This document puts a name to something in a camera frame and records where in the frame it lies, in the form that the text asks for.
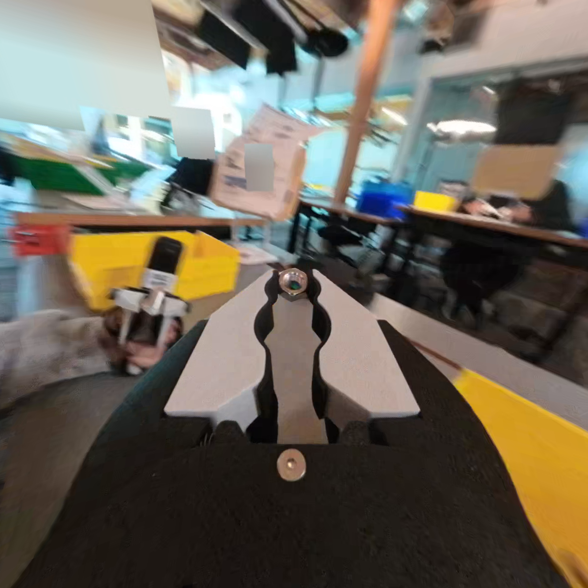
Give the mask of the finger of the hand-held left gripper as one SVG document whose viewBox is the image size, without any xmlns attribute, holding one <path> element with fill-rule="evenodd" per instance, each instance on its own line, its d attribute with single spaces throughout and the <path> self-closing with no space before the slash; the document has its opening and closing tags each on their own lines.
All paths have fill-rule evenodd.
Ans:
<svg viewBox="0 0 588 588">
<path fill-rule="evenodd" d="M 189 313 L 189 302 L 180 298 L 165 298 L 160 310 L 157 343 L 175 344 L 184 334 L 183 320 Z"/>
<path fill-rule="evenodd" d="M 118 342 L 120 346 L 124 346 L 133 318 L 141 310 L 142 293 L 130 289 L 111 289 L 110 298 L 115 306 L 122 310 L 122 324 Z"/>
</svg>

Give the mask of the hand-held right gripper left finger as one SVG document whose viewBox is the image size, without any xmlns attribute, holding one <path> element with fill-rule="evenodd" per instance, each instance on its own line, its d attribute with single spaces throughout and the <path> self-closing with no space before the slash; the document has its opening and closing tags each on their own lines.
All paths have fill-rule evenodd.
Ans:
<svg viewBox="0 0 588 588">
<path fill-rule="evenodd" d="M 210 315 L 164 412 L 236 422 L 254 443 L 276 443 L 278 400 L 266 338 L 279 294 L 269 270 Z"/>
</svg>

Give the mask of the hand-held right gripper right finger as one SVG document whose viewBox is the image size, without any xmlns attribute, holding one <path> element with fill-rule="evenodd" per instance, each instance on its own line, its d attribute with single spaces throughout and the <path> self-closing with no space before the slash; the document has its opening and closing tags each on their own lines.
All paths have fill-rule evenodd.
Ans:
<svg viewBox="0 0 588 588">
<path fill-rule="evenodd" d="M 320 271 L 309 277 L 312 403 L 328 443 L 353 422 L 407 419 L 420 408 L 378 319 Z"/>
</svg>

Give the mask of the yellow plastic bin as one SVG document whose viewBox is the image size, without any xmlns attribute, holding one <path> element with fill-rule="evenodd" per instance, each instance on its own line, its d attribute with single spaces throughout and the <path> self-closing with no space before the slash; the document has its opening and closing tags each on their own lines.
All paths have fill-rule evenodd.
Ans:
<svg viewBox="0 0 588 588">
<path fill-rule="evenodd" d="M 169 286 L 171 294 L 191 301 L 234 290 L 240 269 L 239 252 L 202 232 L 130 232 L 75 235 L 69 266 L 77 291 L 93 312 L 114 305 L 115 288 L 141 287 L 158 238 L 182 245 L 175 278 L 148 278 L 148 286 Z"/>
<path fill-rule="evenodd" d="M 572 587 L 587 587 L 587 432 L 474 371 L 453 383 L 502 455 L 548 554 Z"/>
</svg>

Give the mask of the silver hex nut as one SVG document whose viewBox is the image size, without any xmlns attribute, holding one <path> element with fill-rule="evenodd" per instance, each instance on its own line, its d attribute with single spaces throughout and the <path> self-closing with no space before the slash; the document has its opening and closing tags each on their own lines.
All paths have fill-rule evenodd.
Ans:
<svg viewBox="0 0 588 588">
<path fill-rule="evenodd" d="M 295 302 L 307 296 L 308 277 L 298 268 L 283 269 L 278 273 L 278 287 L 280 296 Z"/>
</svg>

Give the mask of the person's left forearm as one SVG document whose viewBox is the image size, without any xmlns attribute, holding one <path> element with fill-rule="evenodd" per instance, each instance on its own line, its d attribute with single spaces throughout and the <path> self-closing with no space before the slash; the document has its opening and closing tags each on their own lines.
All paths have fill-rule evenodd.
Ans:
<svg viewBox="0 0 588 588">
<path fill-rule="evenodd" d="M 102 319 L 46 310 L 1 323 L 1 410 L 43 388 L 110 369 Z"/>
</svg>

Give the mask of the person's left hand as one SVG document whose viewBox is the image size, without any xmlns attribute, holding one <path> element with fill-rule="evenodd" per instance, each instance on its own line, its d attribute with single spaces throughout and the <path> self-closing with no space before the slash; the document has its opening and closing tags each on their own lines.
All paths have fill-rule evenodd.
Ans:
<svg viewBox="0 0 588 588">
<path fill-rule="evenodd" d="M 133 315 L 125 342 L 119 341 L 123 313 L 111 309 L 102 318 L 99 343 L 113 371 L 134 375 L 151 369 L 183 336 L 181 318 L 164 329 L 164 318 L 140 312 Z"/>
</svg>

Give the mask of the red plastic bin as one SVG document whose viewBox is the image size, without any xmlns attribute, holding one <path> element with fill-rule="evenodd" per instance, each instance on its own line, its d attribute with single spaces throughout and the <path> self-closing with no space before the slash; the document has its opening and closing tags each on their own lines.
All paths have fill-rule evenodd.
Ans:
<svg viewBox="0 0 588 588">
<path fill-rule="evenodd" d="M 67 225 L 17 225 L 9 229 L 15 257 L 66 255 L 70 245 Z"/>
</svg>

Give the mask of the green plastic bin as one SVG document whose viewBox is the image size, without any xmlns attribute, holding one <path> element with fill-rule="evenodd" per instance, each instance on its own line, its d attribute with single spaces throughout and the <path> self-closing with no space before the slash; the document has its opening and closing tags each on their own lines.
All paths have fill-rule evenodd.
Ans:
<svg viewBox="0 0 588 588">
<path fill-rule="evenodd" d="M 30 182 L 35 190 L 102 195 L 99 188 L 71 164 L 52 159 L 26 158 L 15 154 L 9 155 L 9 161 L 16 177 Z M 98 156 L 98 161 L 109 167 L 93 166 L 92 168 L 113 185 L 117 184 L 119 179 L 135 180 L 150 169 L 148 165 L 136 159 Z"/>
</svg>

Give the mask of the printed cardboard box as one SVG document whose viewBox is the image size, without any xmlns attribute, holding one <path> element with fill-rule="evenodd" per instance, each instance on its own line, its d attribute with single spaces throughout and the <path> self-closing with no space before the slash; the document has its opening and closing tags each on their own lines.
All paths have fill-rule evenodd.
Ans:
<svg viewBox="0 0 588 588">
<path fill-rule="evenodd" d="M 306 143 L 317 126 L 268 105 L 217 157 L 210 199 L 217 206 L 282 222 L 298 208 Z"/>
</svg>

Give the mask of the blue plastic bin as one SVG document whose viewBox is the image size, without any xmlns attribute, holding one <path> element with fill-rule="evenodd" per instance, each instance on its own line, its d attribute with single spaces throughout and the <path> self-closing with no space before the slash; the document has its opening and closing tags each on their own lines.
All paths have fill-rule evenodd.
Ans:
<svg viewBox="0 0 588 588">
<path fill-rule="evenodd" d="M 400 206 L 409 206 L 415 191 L 406 182 L 375 182 L 365 180 L 357 197 L 356 210 L 360 213 L 402 221 L 405 213 Z"/>
</svg>

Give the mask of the small yellow bin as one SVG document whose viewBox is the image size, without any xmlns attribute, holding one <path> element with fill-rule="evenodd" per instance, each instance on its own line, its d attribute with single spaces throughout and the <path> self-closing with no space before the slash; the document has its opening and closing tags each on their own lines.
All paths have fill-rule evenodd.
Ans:
<svg viewBox="0 0 588 588">
<path fill-rule="evenodd" d="M 415 192 L 413 207 L 429 212 L 448 213 L 457 210 L 459 203 L 460 199 L 456 196 L 418 190 Z"/>
</svg>

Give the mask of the wooden pillar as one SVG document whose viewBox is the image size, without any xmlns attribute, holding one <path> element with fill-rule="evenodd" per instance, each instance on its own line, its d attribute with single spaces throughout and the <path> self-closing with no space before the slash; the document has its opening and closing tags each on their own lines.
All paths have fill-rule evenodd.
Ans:
<svg viewBox="0 0 588 588">
<path fill-rule="evenodd" d="M 337 205 L 344 205 L 348 197 L 357 157 L 370 118 L 371 103 L 402 6 L 403 1 L 369 3 L 364 46 L 356 80 L 355 103 L 350 112 L 347 143 L 334 189 L 334 203 Z"/>
</svg>

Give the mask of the wooden-top desk black frame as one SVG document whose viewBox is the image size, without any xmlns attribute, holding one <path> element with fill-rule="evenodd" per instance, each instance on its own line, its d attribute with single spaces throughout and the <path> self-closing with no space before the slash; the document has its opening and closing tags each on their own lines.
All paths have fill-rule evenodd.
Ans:
<svg viewBox="0 0 588 588">
<path fill-rule="evenodd" d="M 260 217 L 237 217 L 230 210 L 228 215 L 220 212 L 211 215 L 130 215 L 90 214 L 77 212 L 14 212 L 12 219 L 18 225 L 66 226 L 70 229 L 108 229 L 113 232 L 138 231 L 202 231 L 205 229 L 236 229 L 242 226 L 262 227 L 268 221 Z"/>
<path fill-rule="evenodd" d="M 415 300 L 413 296 L 405 296 L 409 268 L 415 259 L 417 247 L 424 244 L 428 236 L 494 247 L 587 273 L 585 238 L 568 237 L 553 231 L 509 224 L 487 217 L 420 209 L 413 205 L 401 205 L 398 209 L 405 214 L 403 227 L 408 232 L 408 247 L 400 267 L 392 276 L 389 295 L 397 302 L 407 302 L 408 306 L 412 306 Z"/>
</svg>

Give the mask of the dark wall monitor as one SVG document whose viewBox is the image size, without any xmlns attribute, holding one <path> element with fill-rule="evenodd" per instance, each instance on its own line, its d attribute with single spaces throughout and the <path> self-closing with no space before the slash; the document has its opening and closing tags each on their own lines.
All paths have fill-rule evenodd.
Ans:
<svg viewBox="0 0 588 588">
<path fill-rule="evenodd" d="M 534 87 L 518 79 L 499 94 L 496 145 L 556 145 L 562 138 L 575 95 Z"/>
</svg>

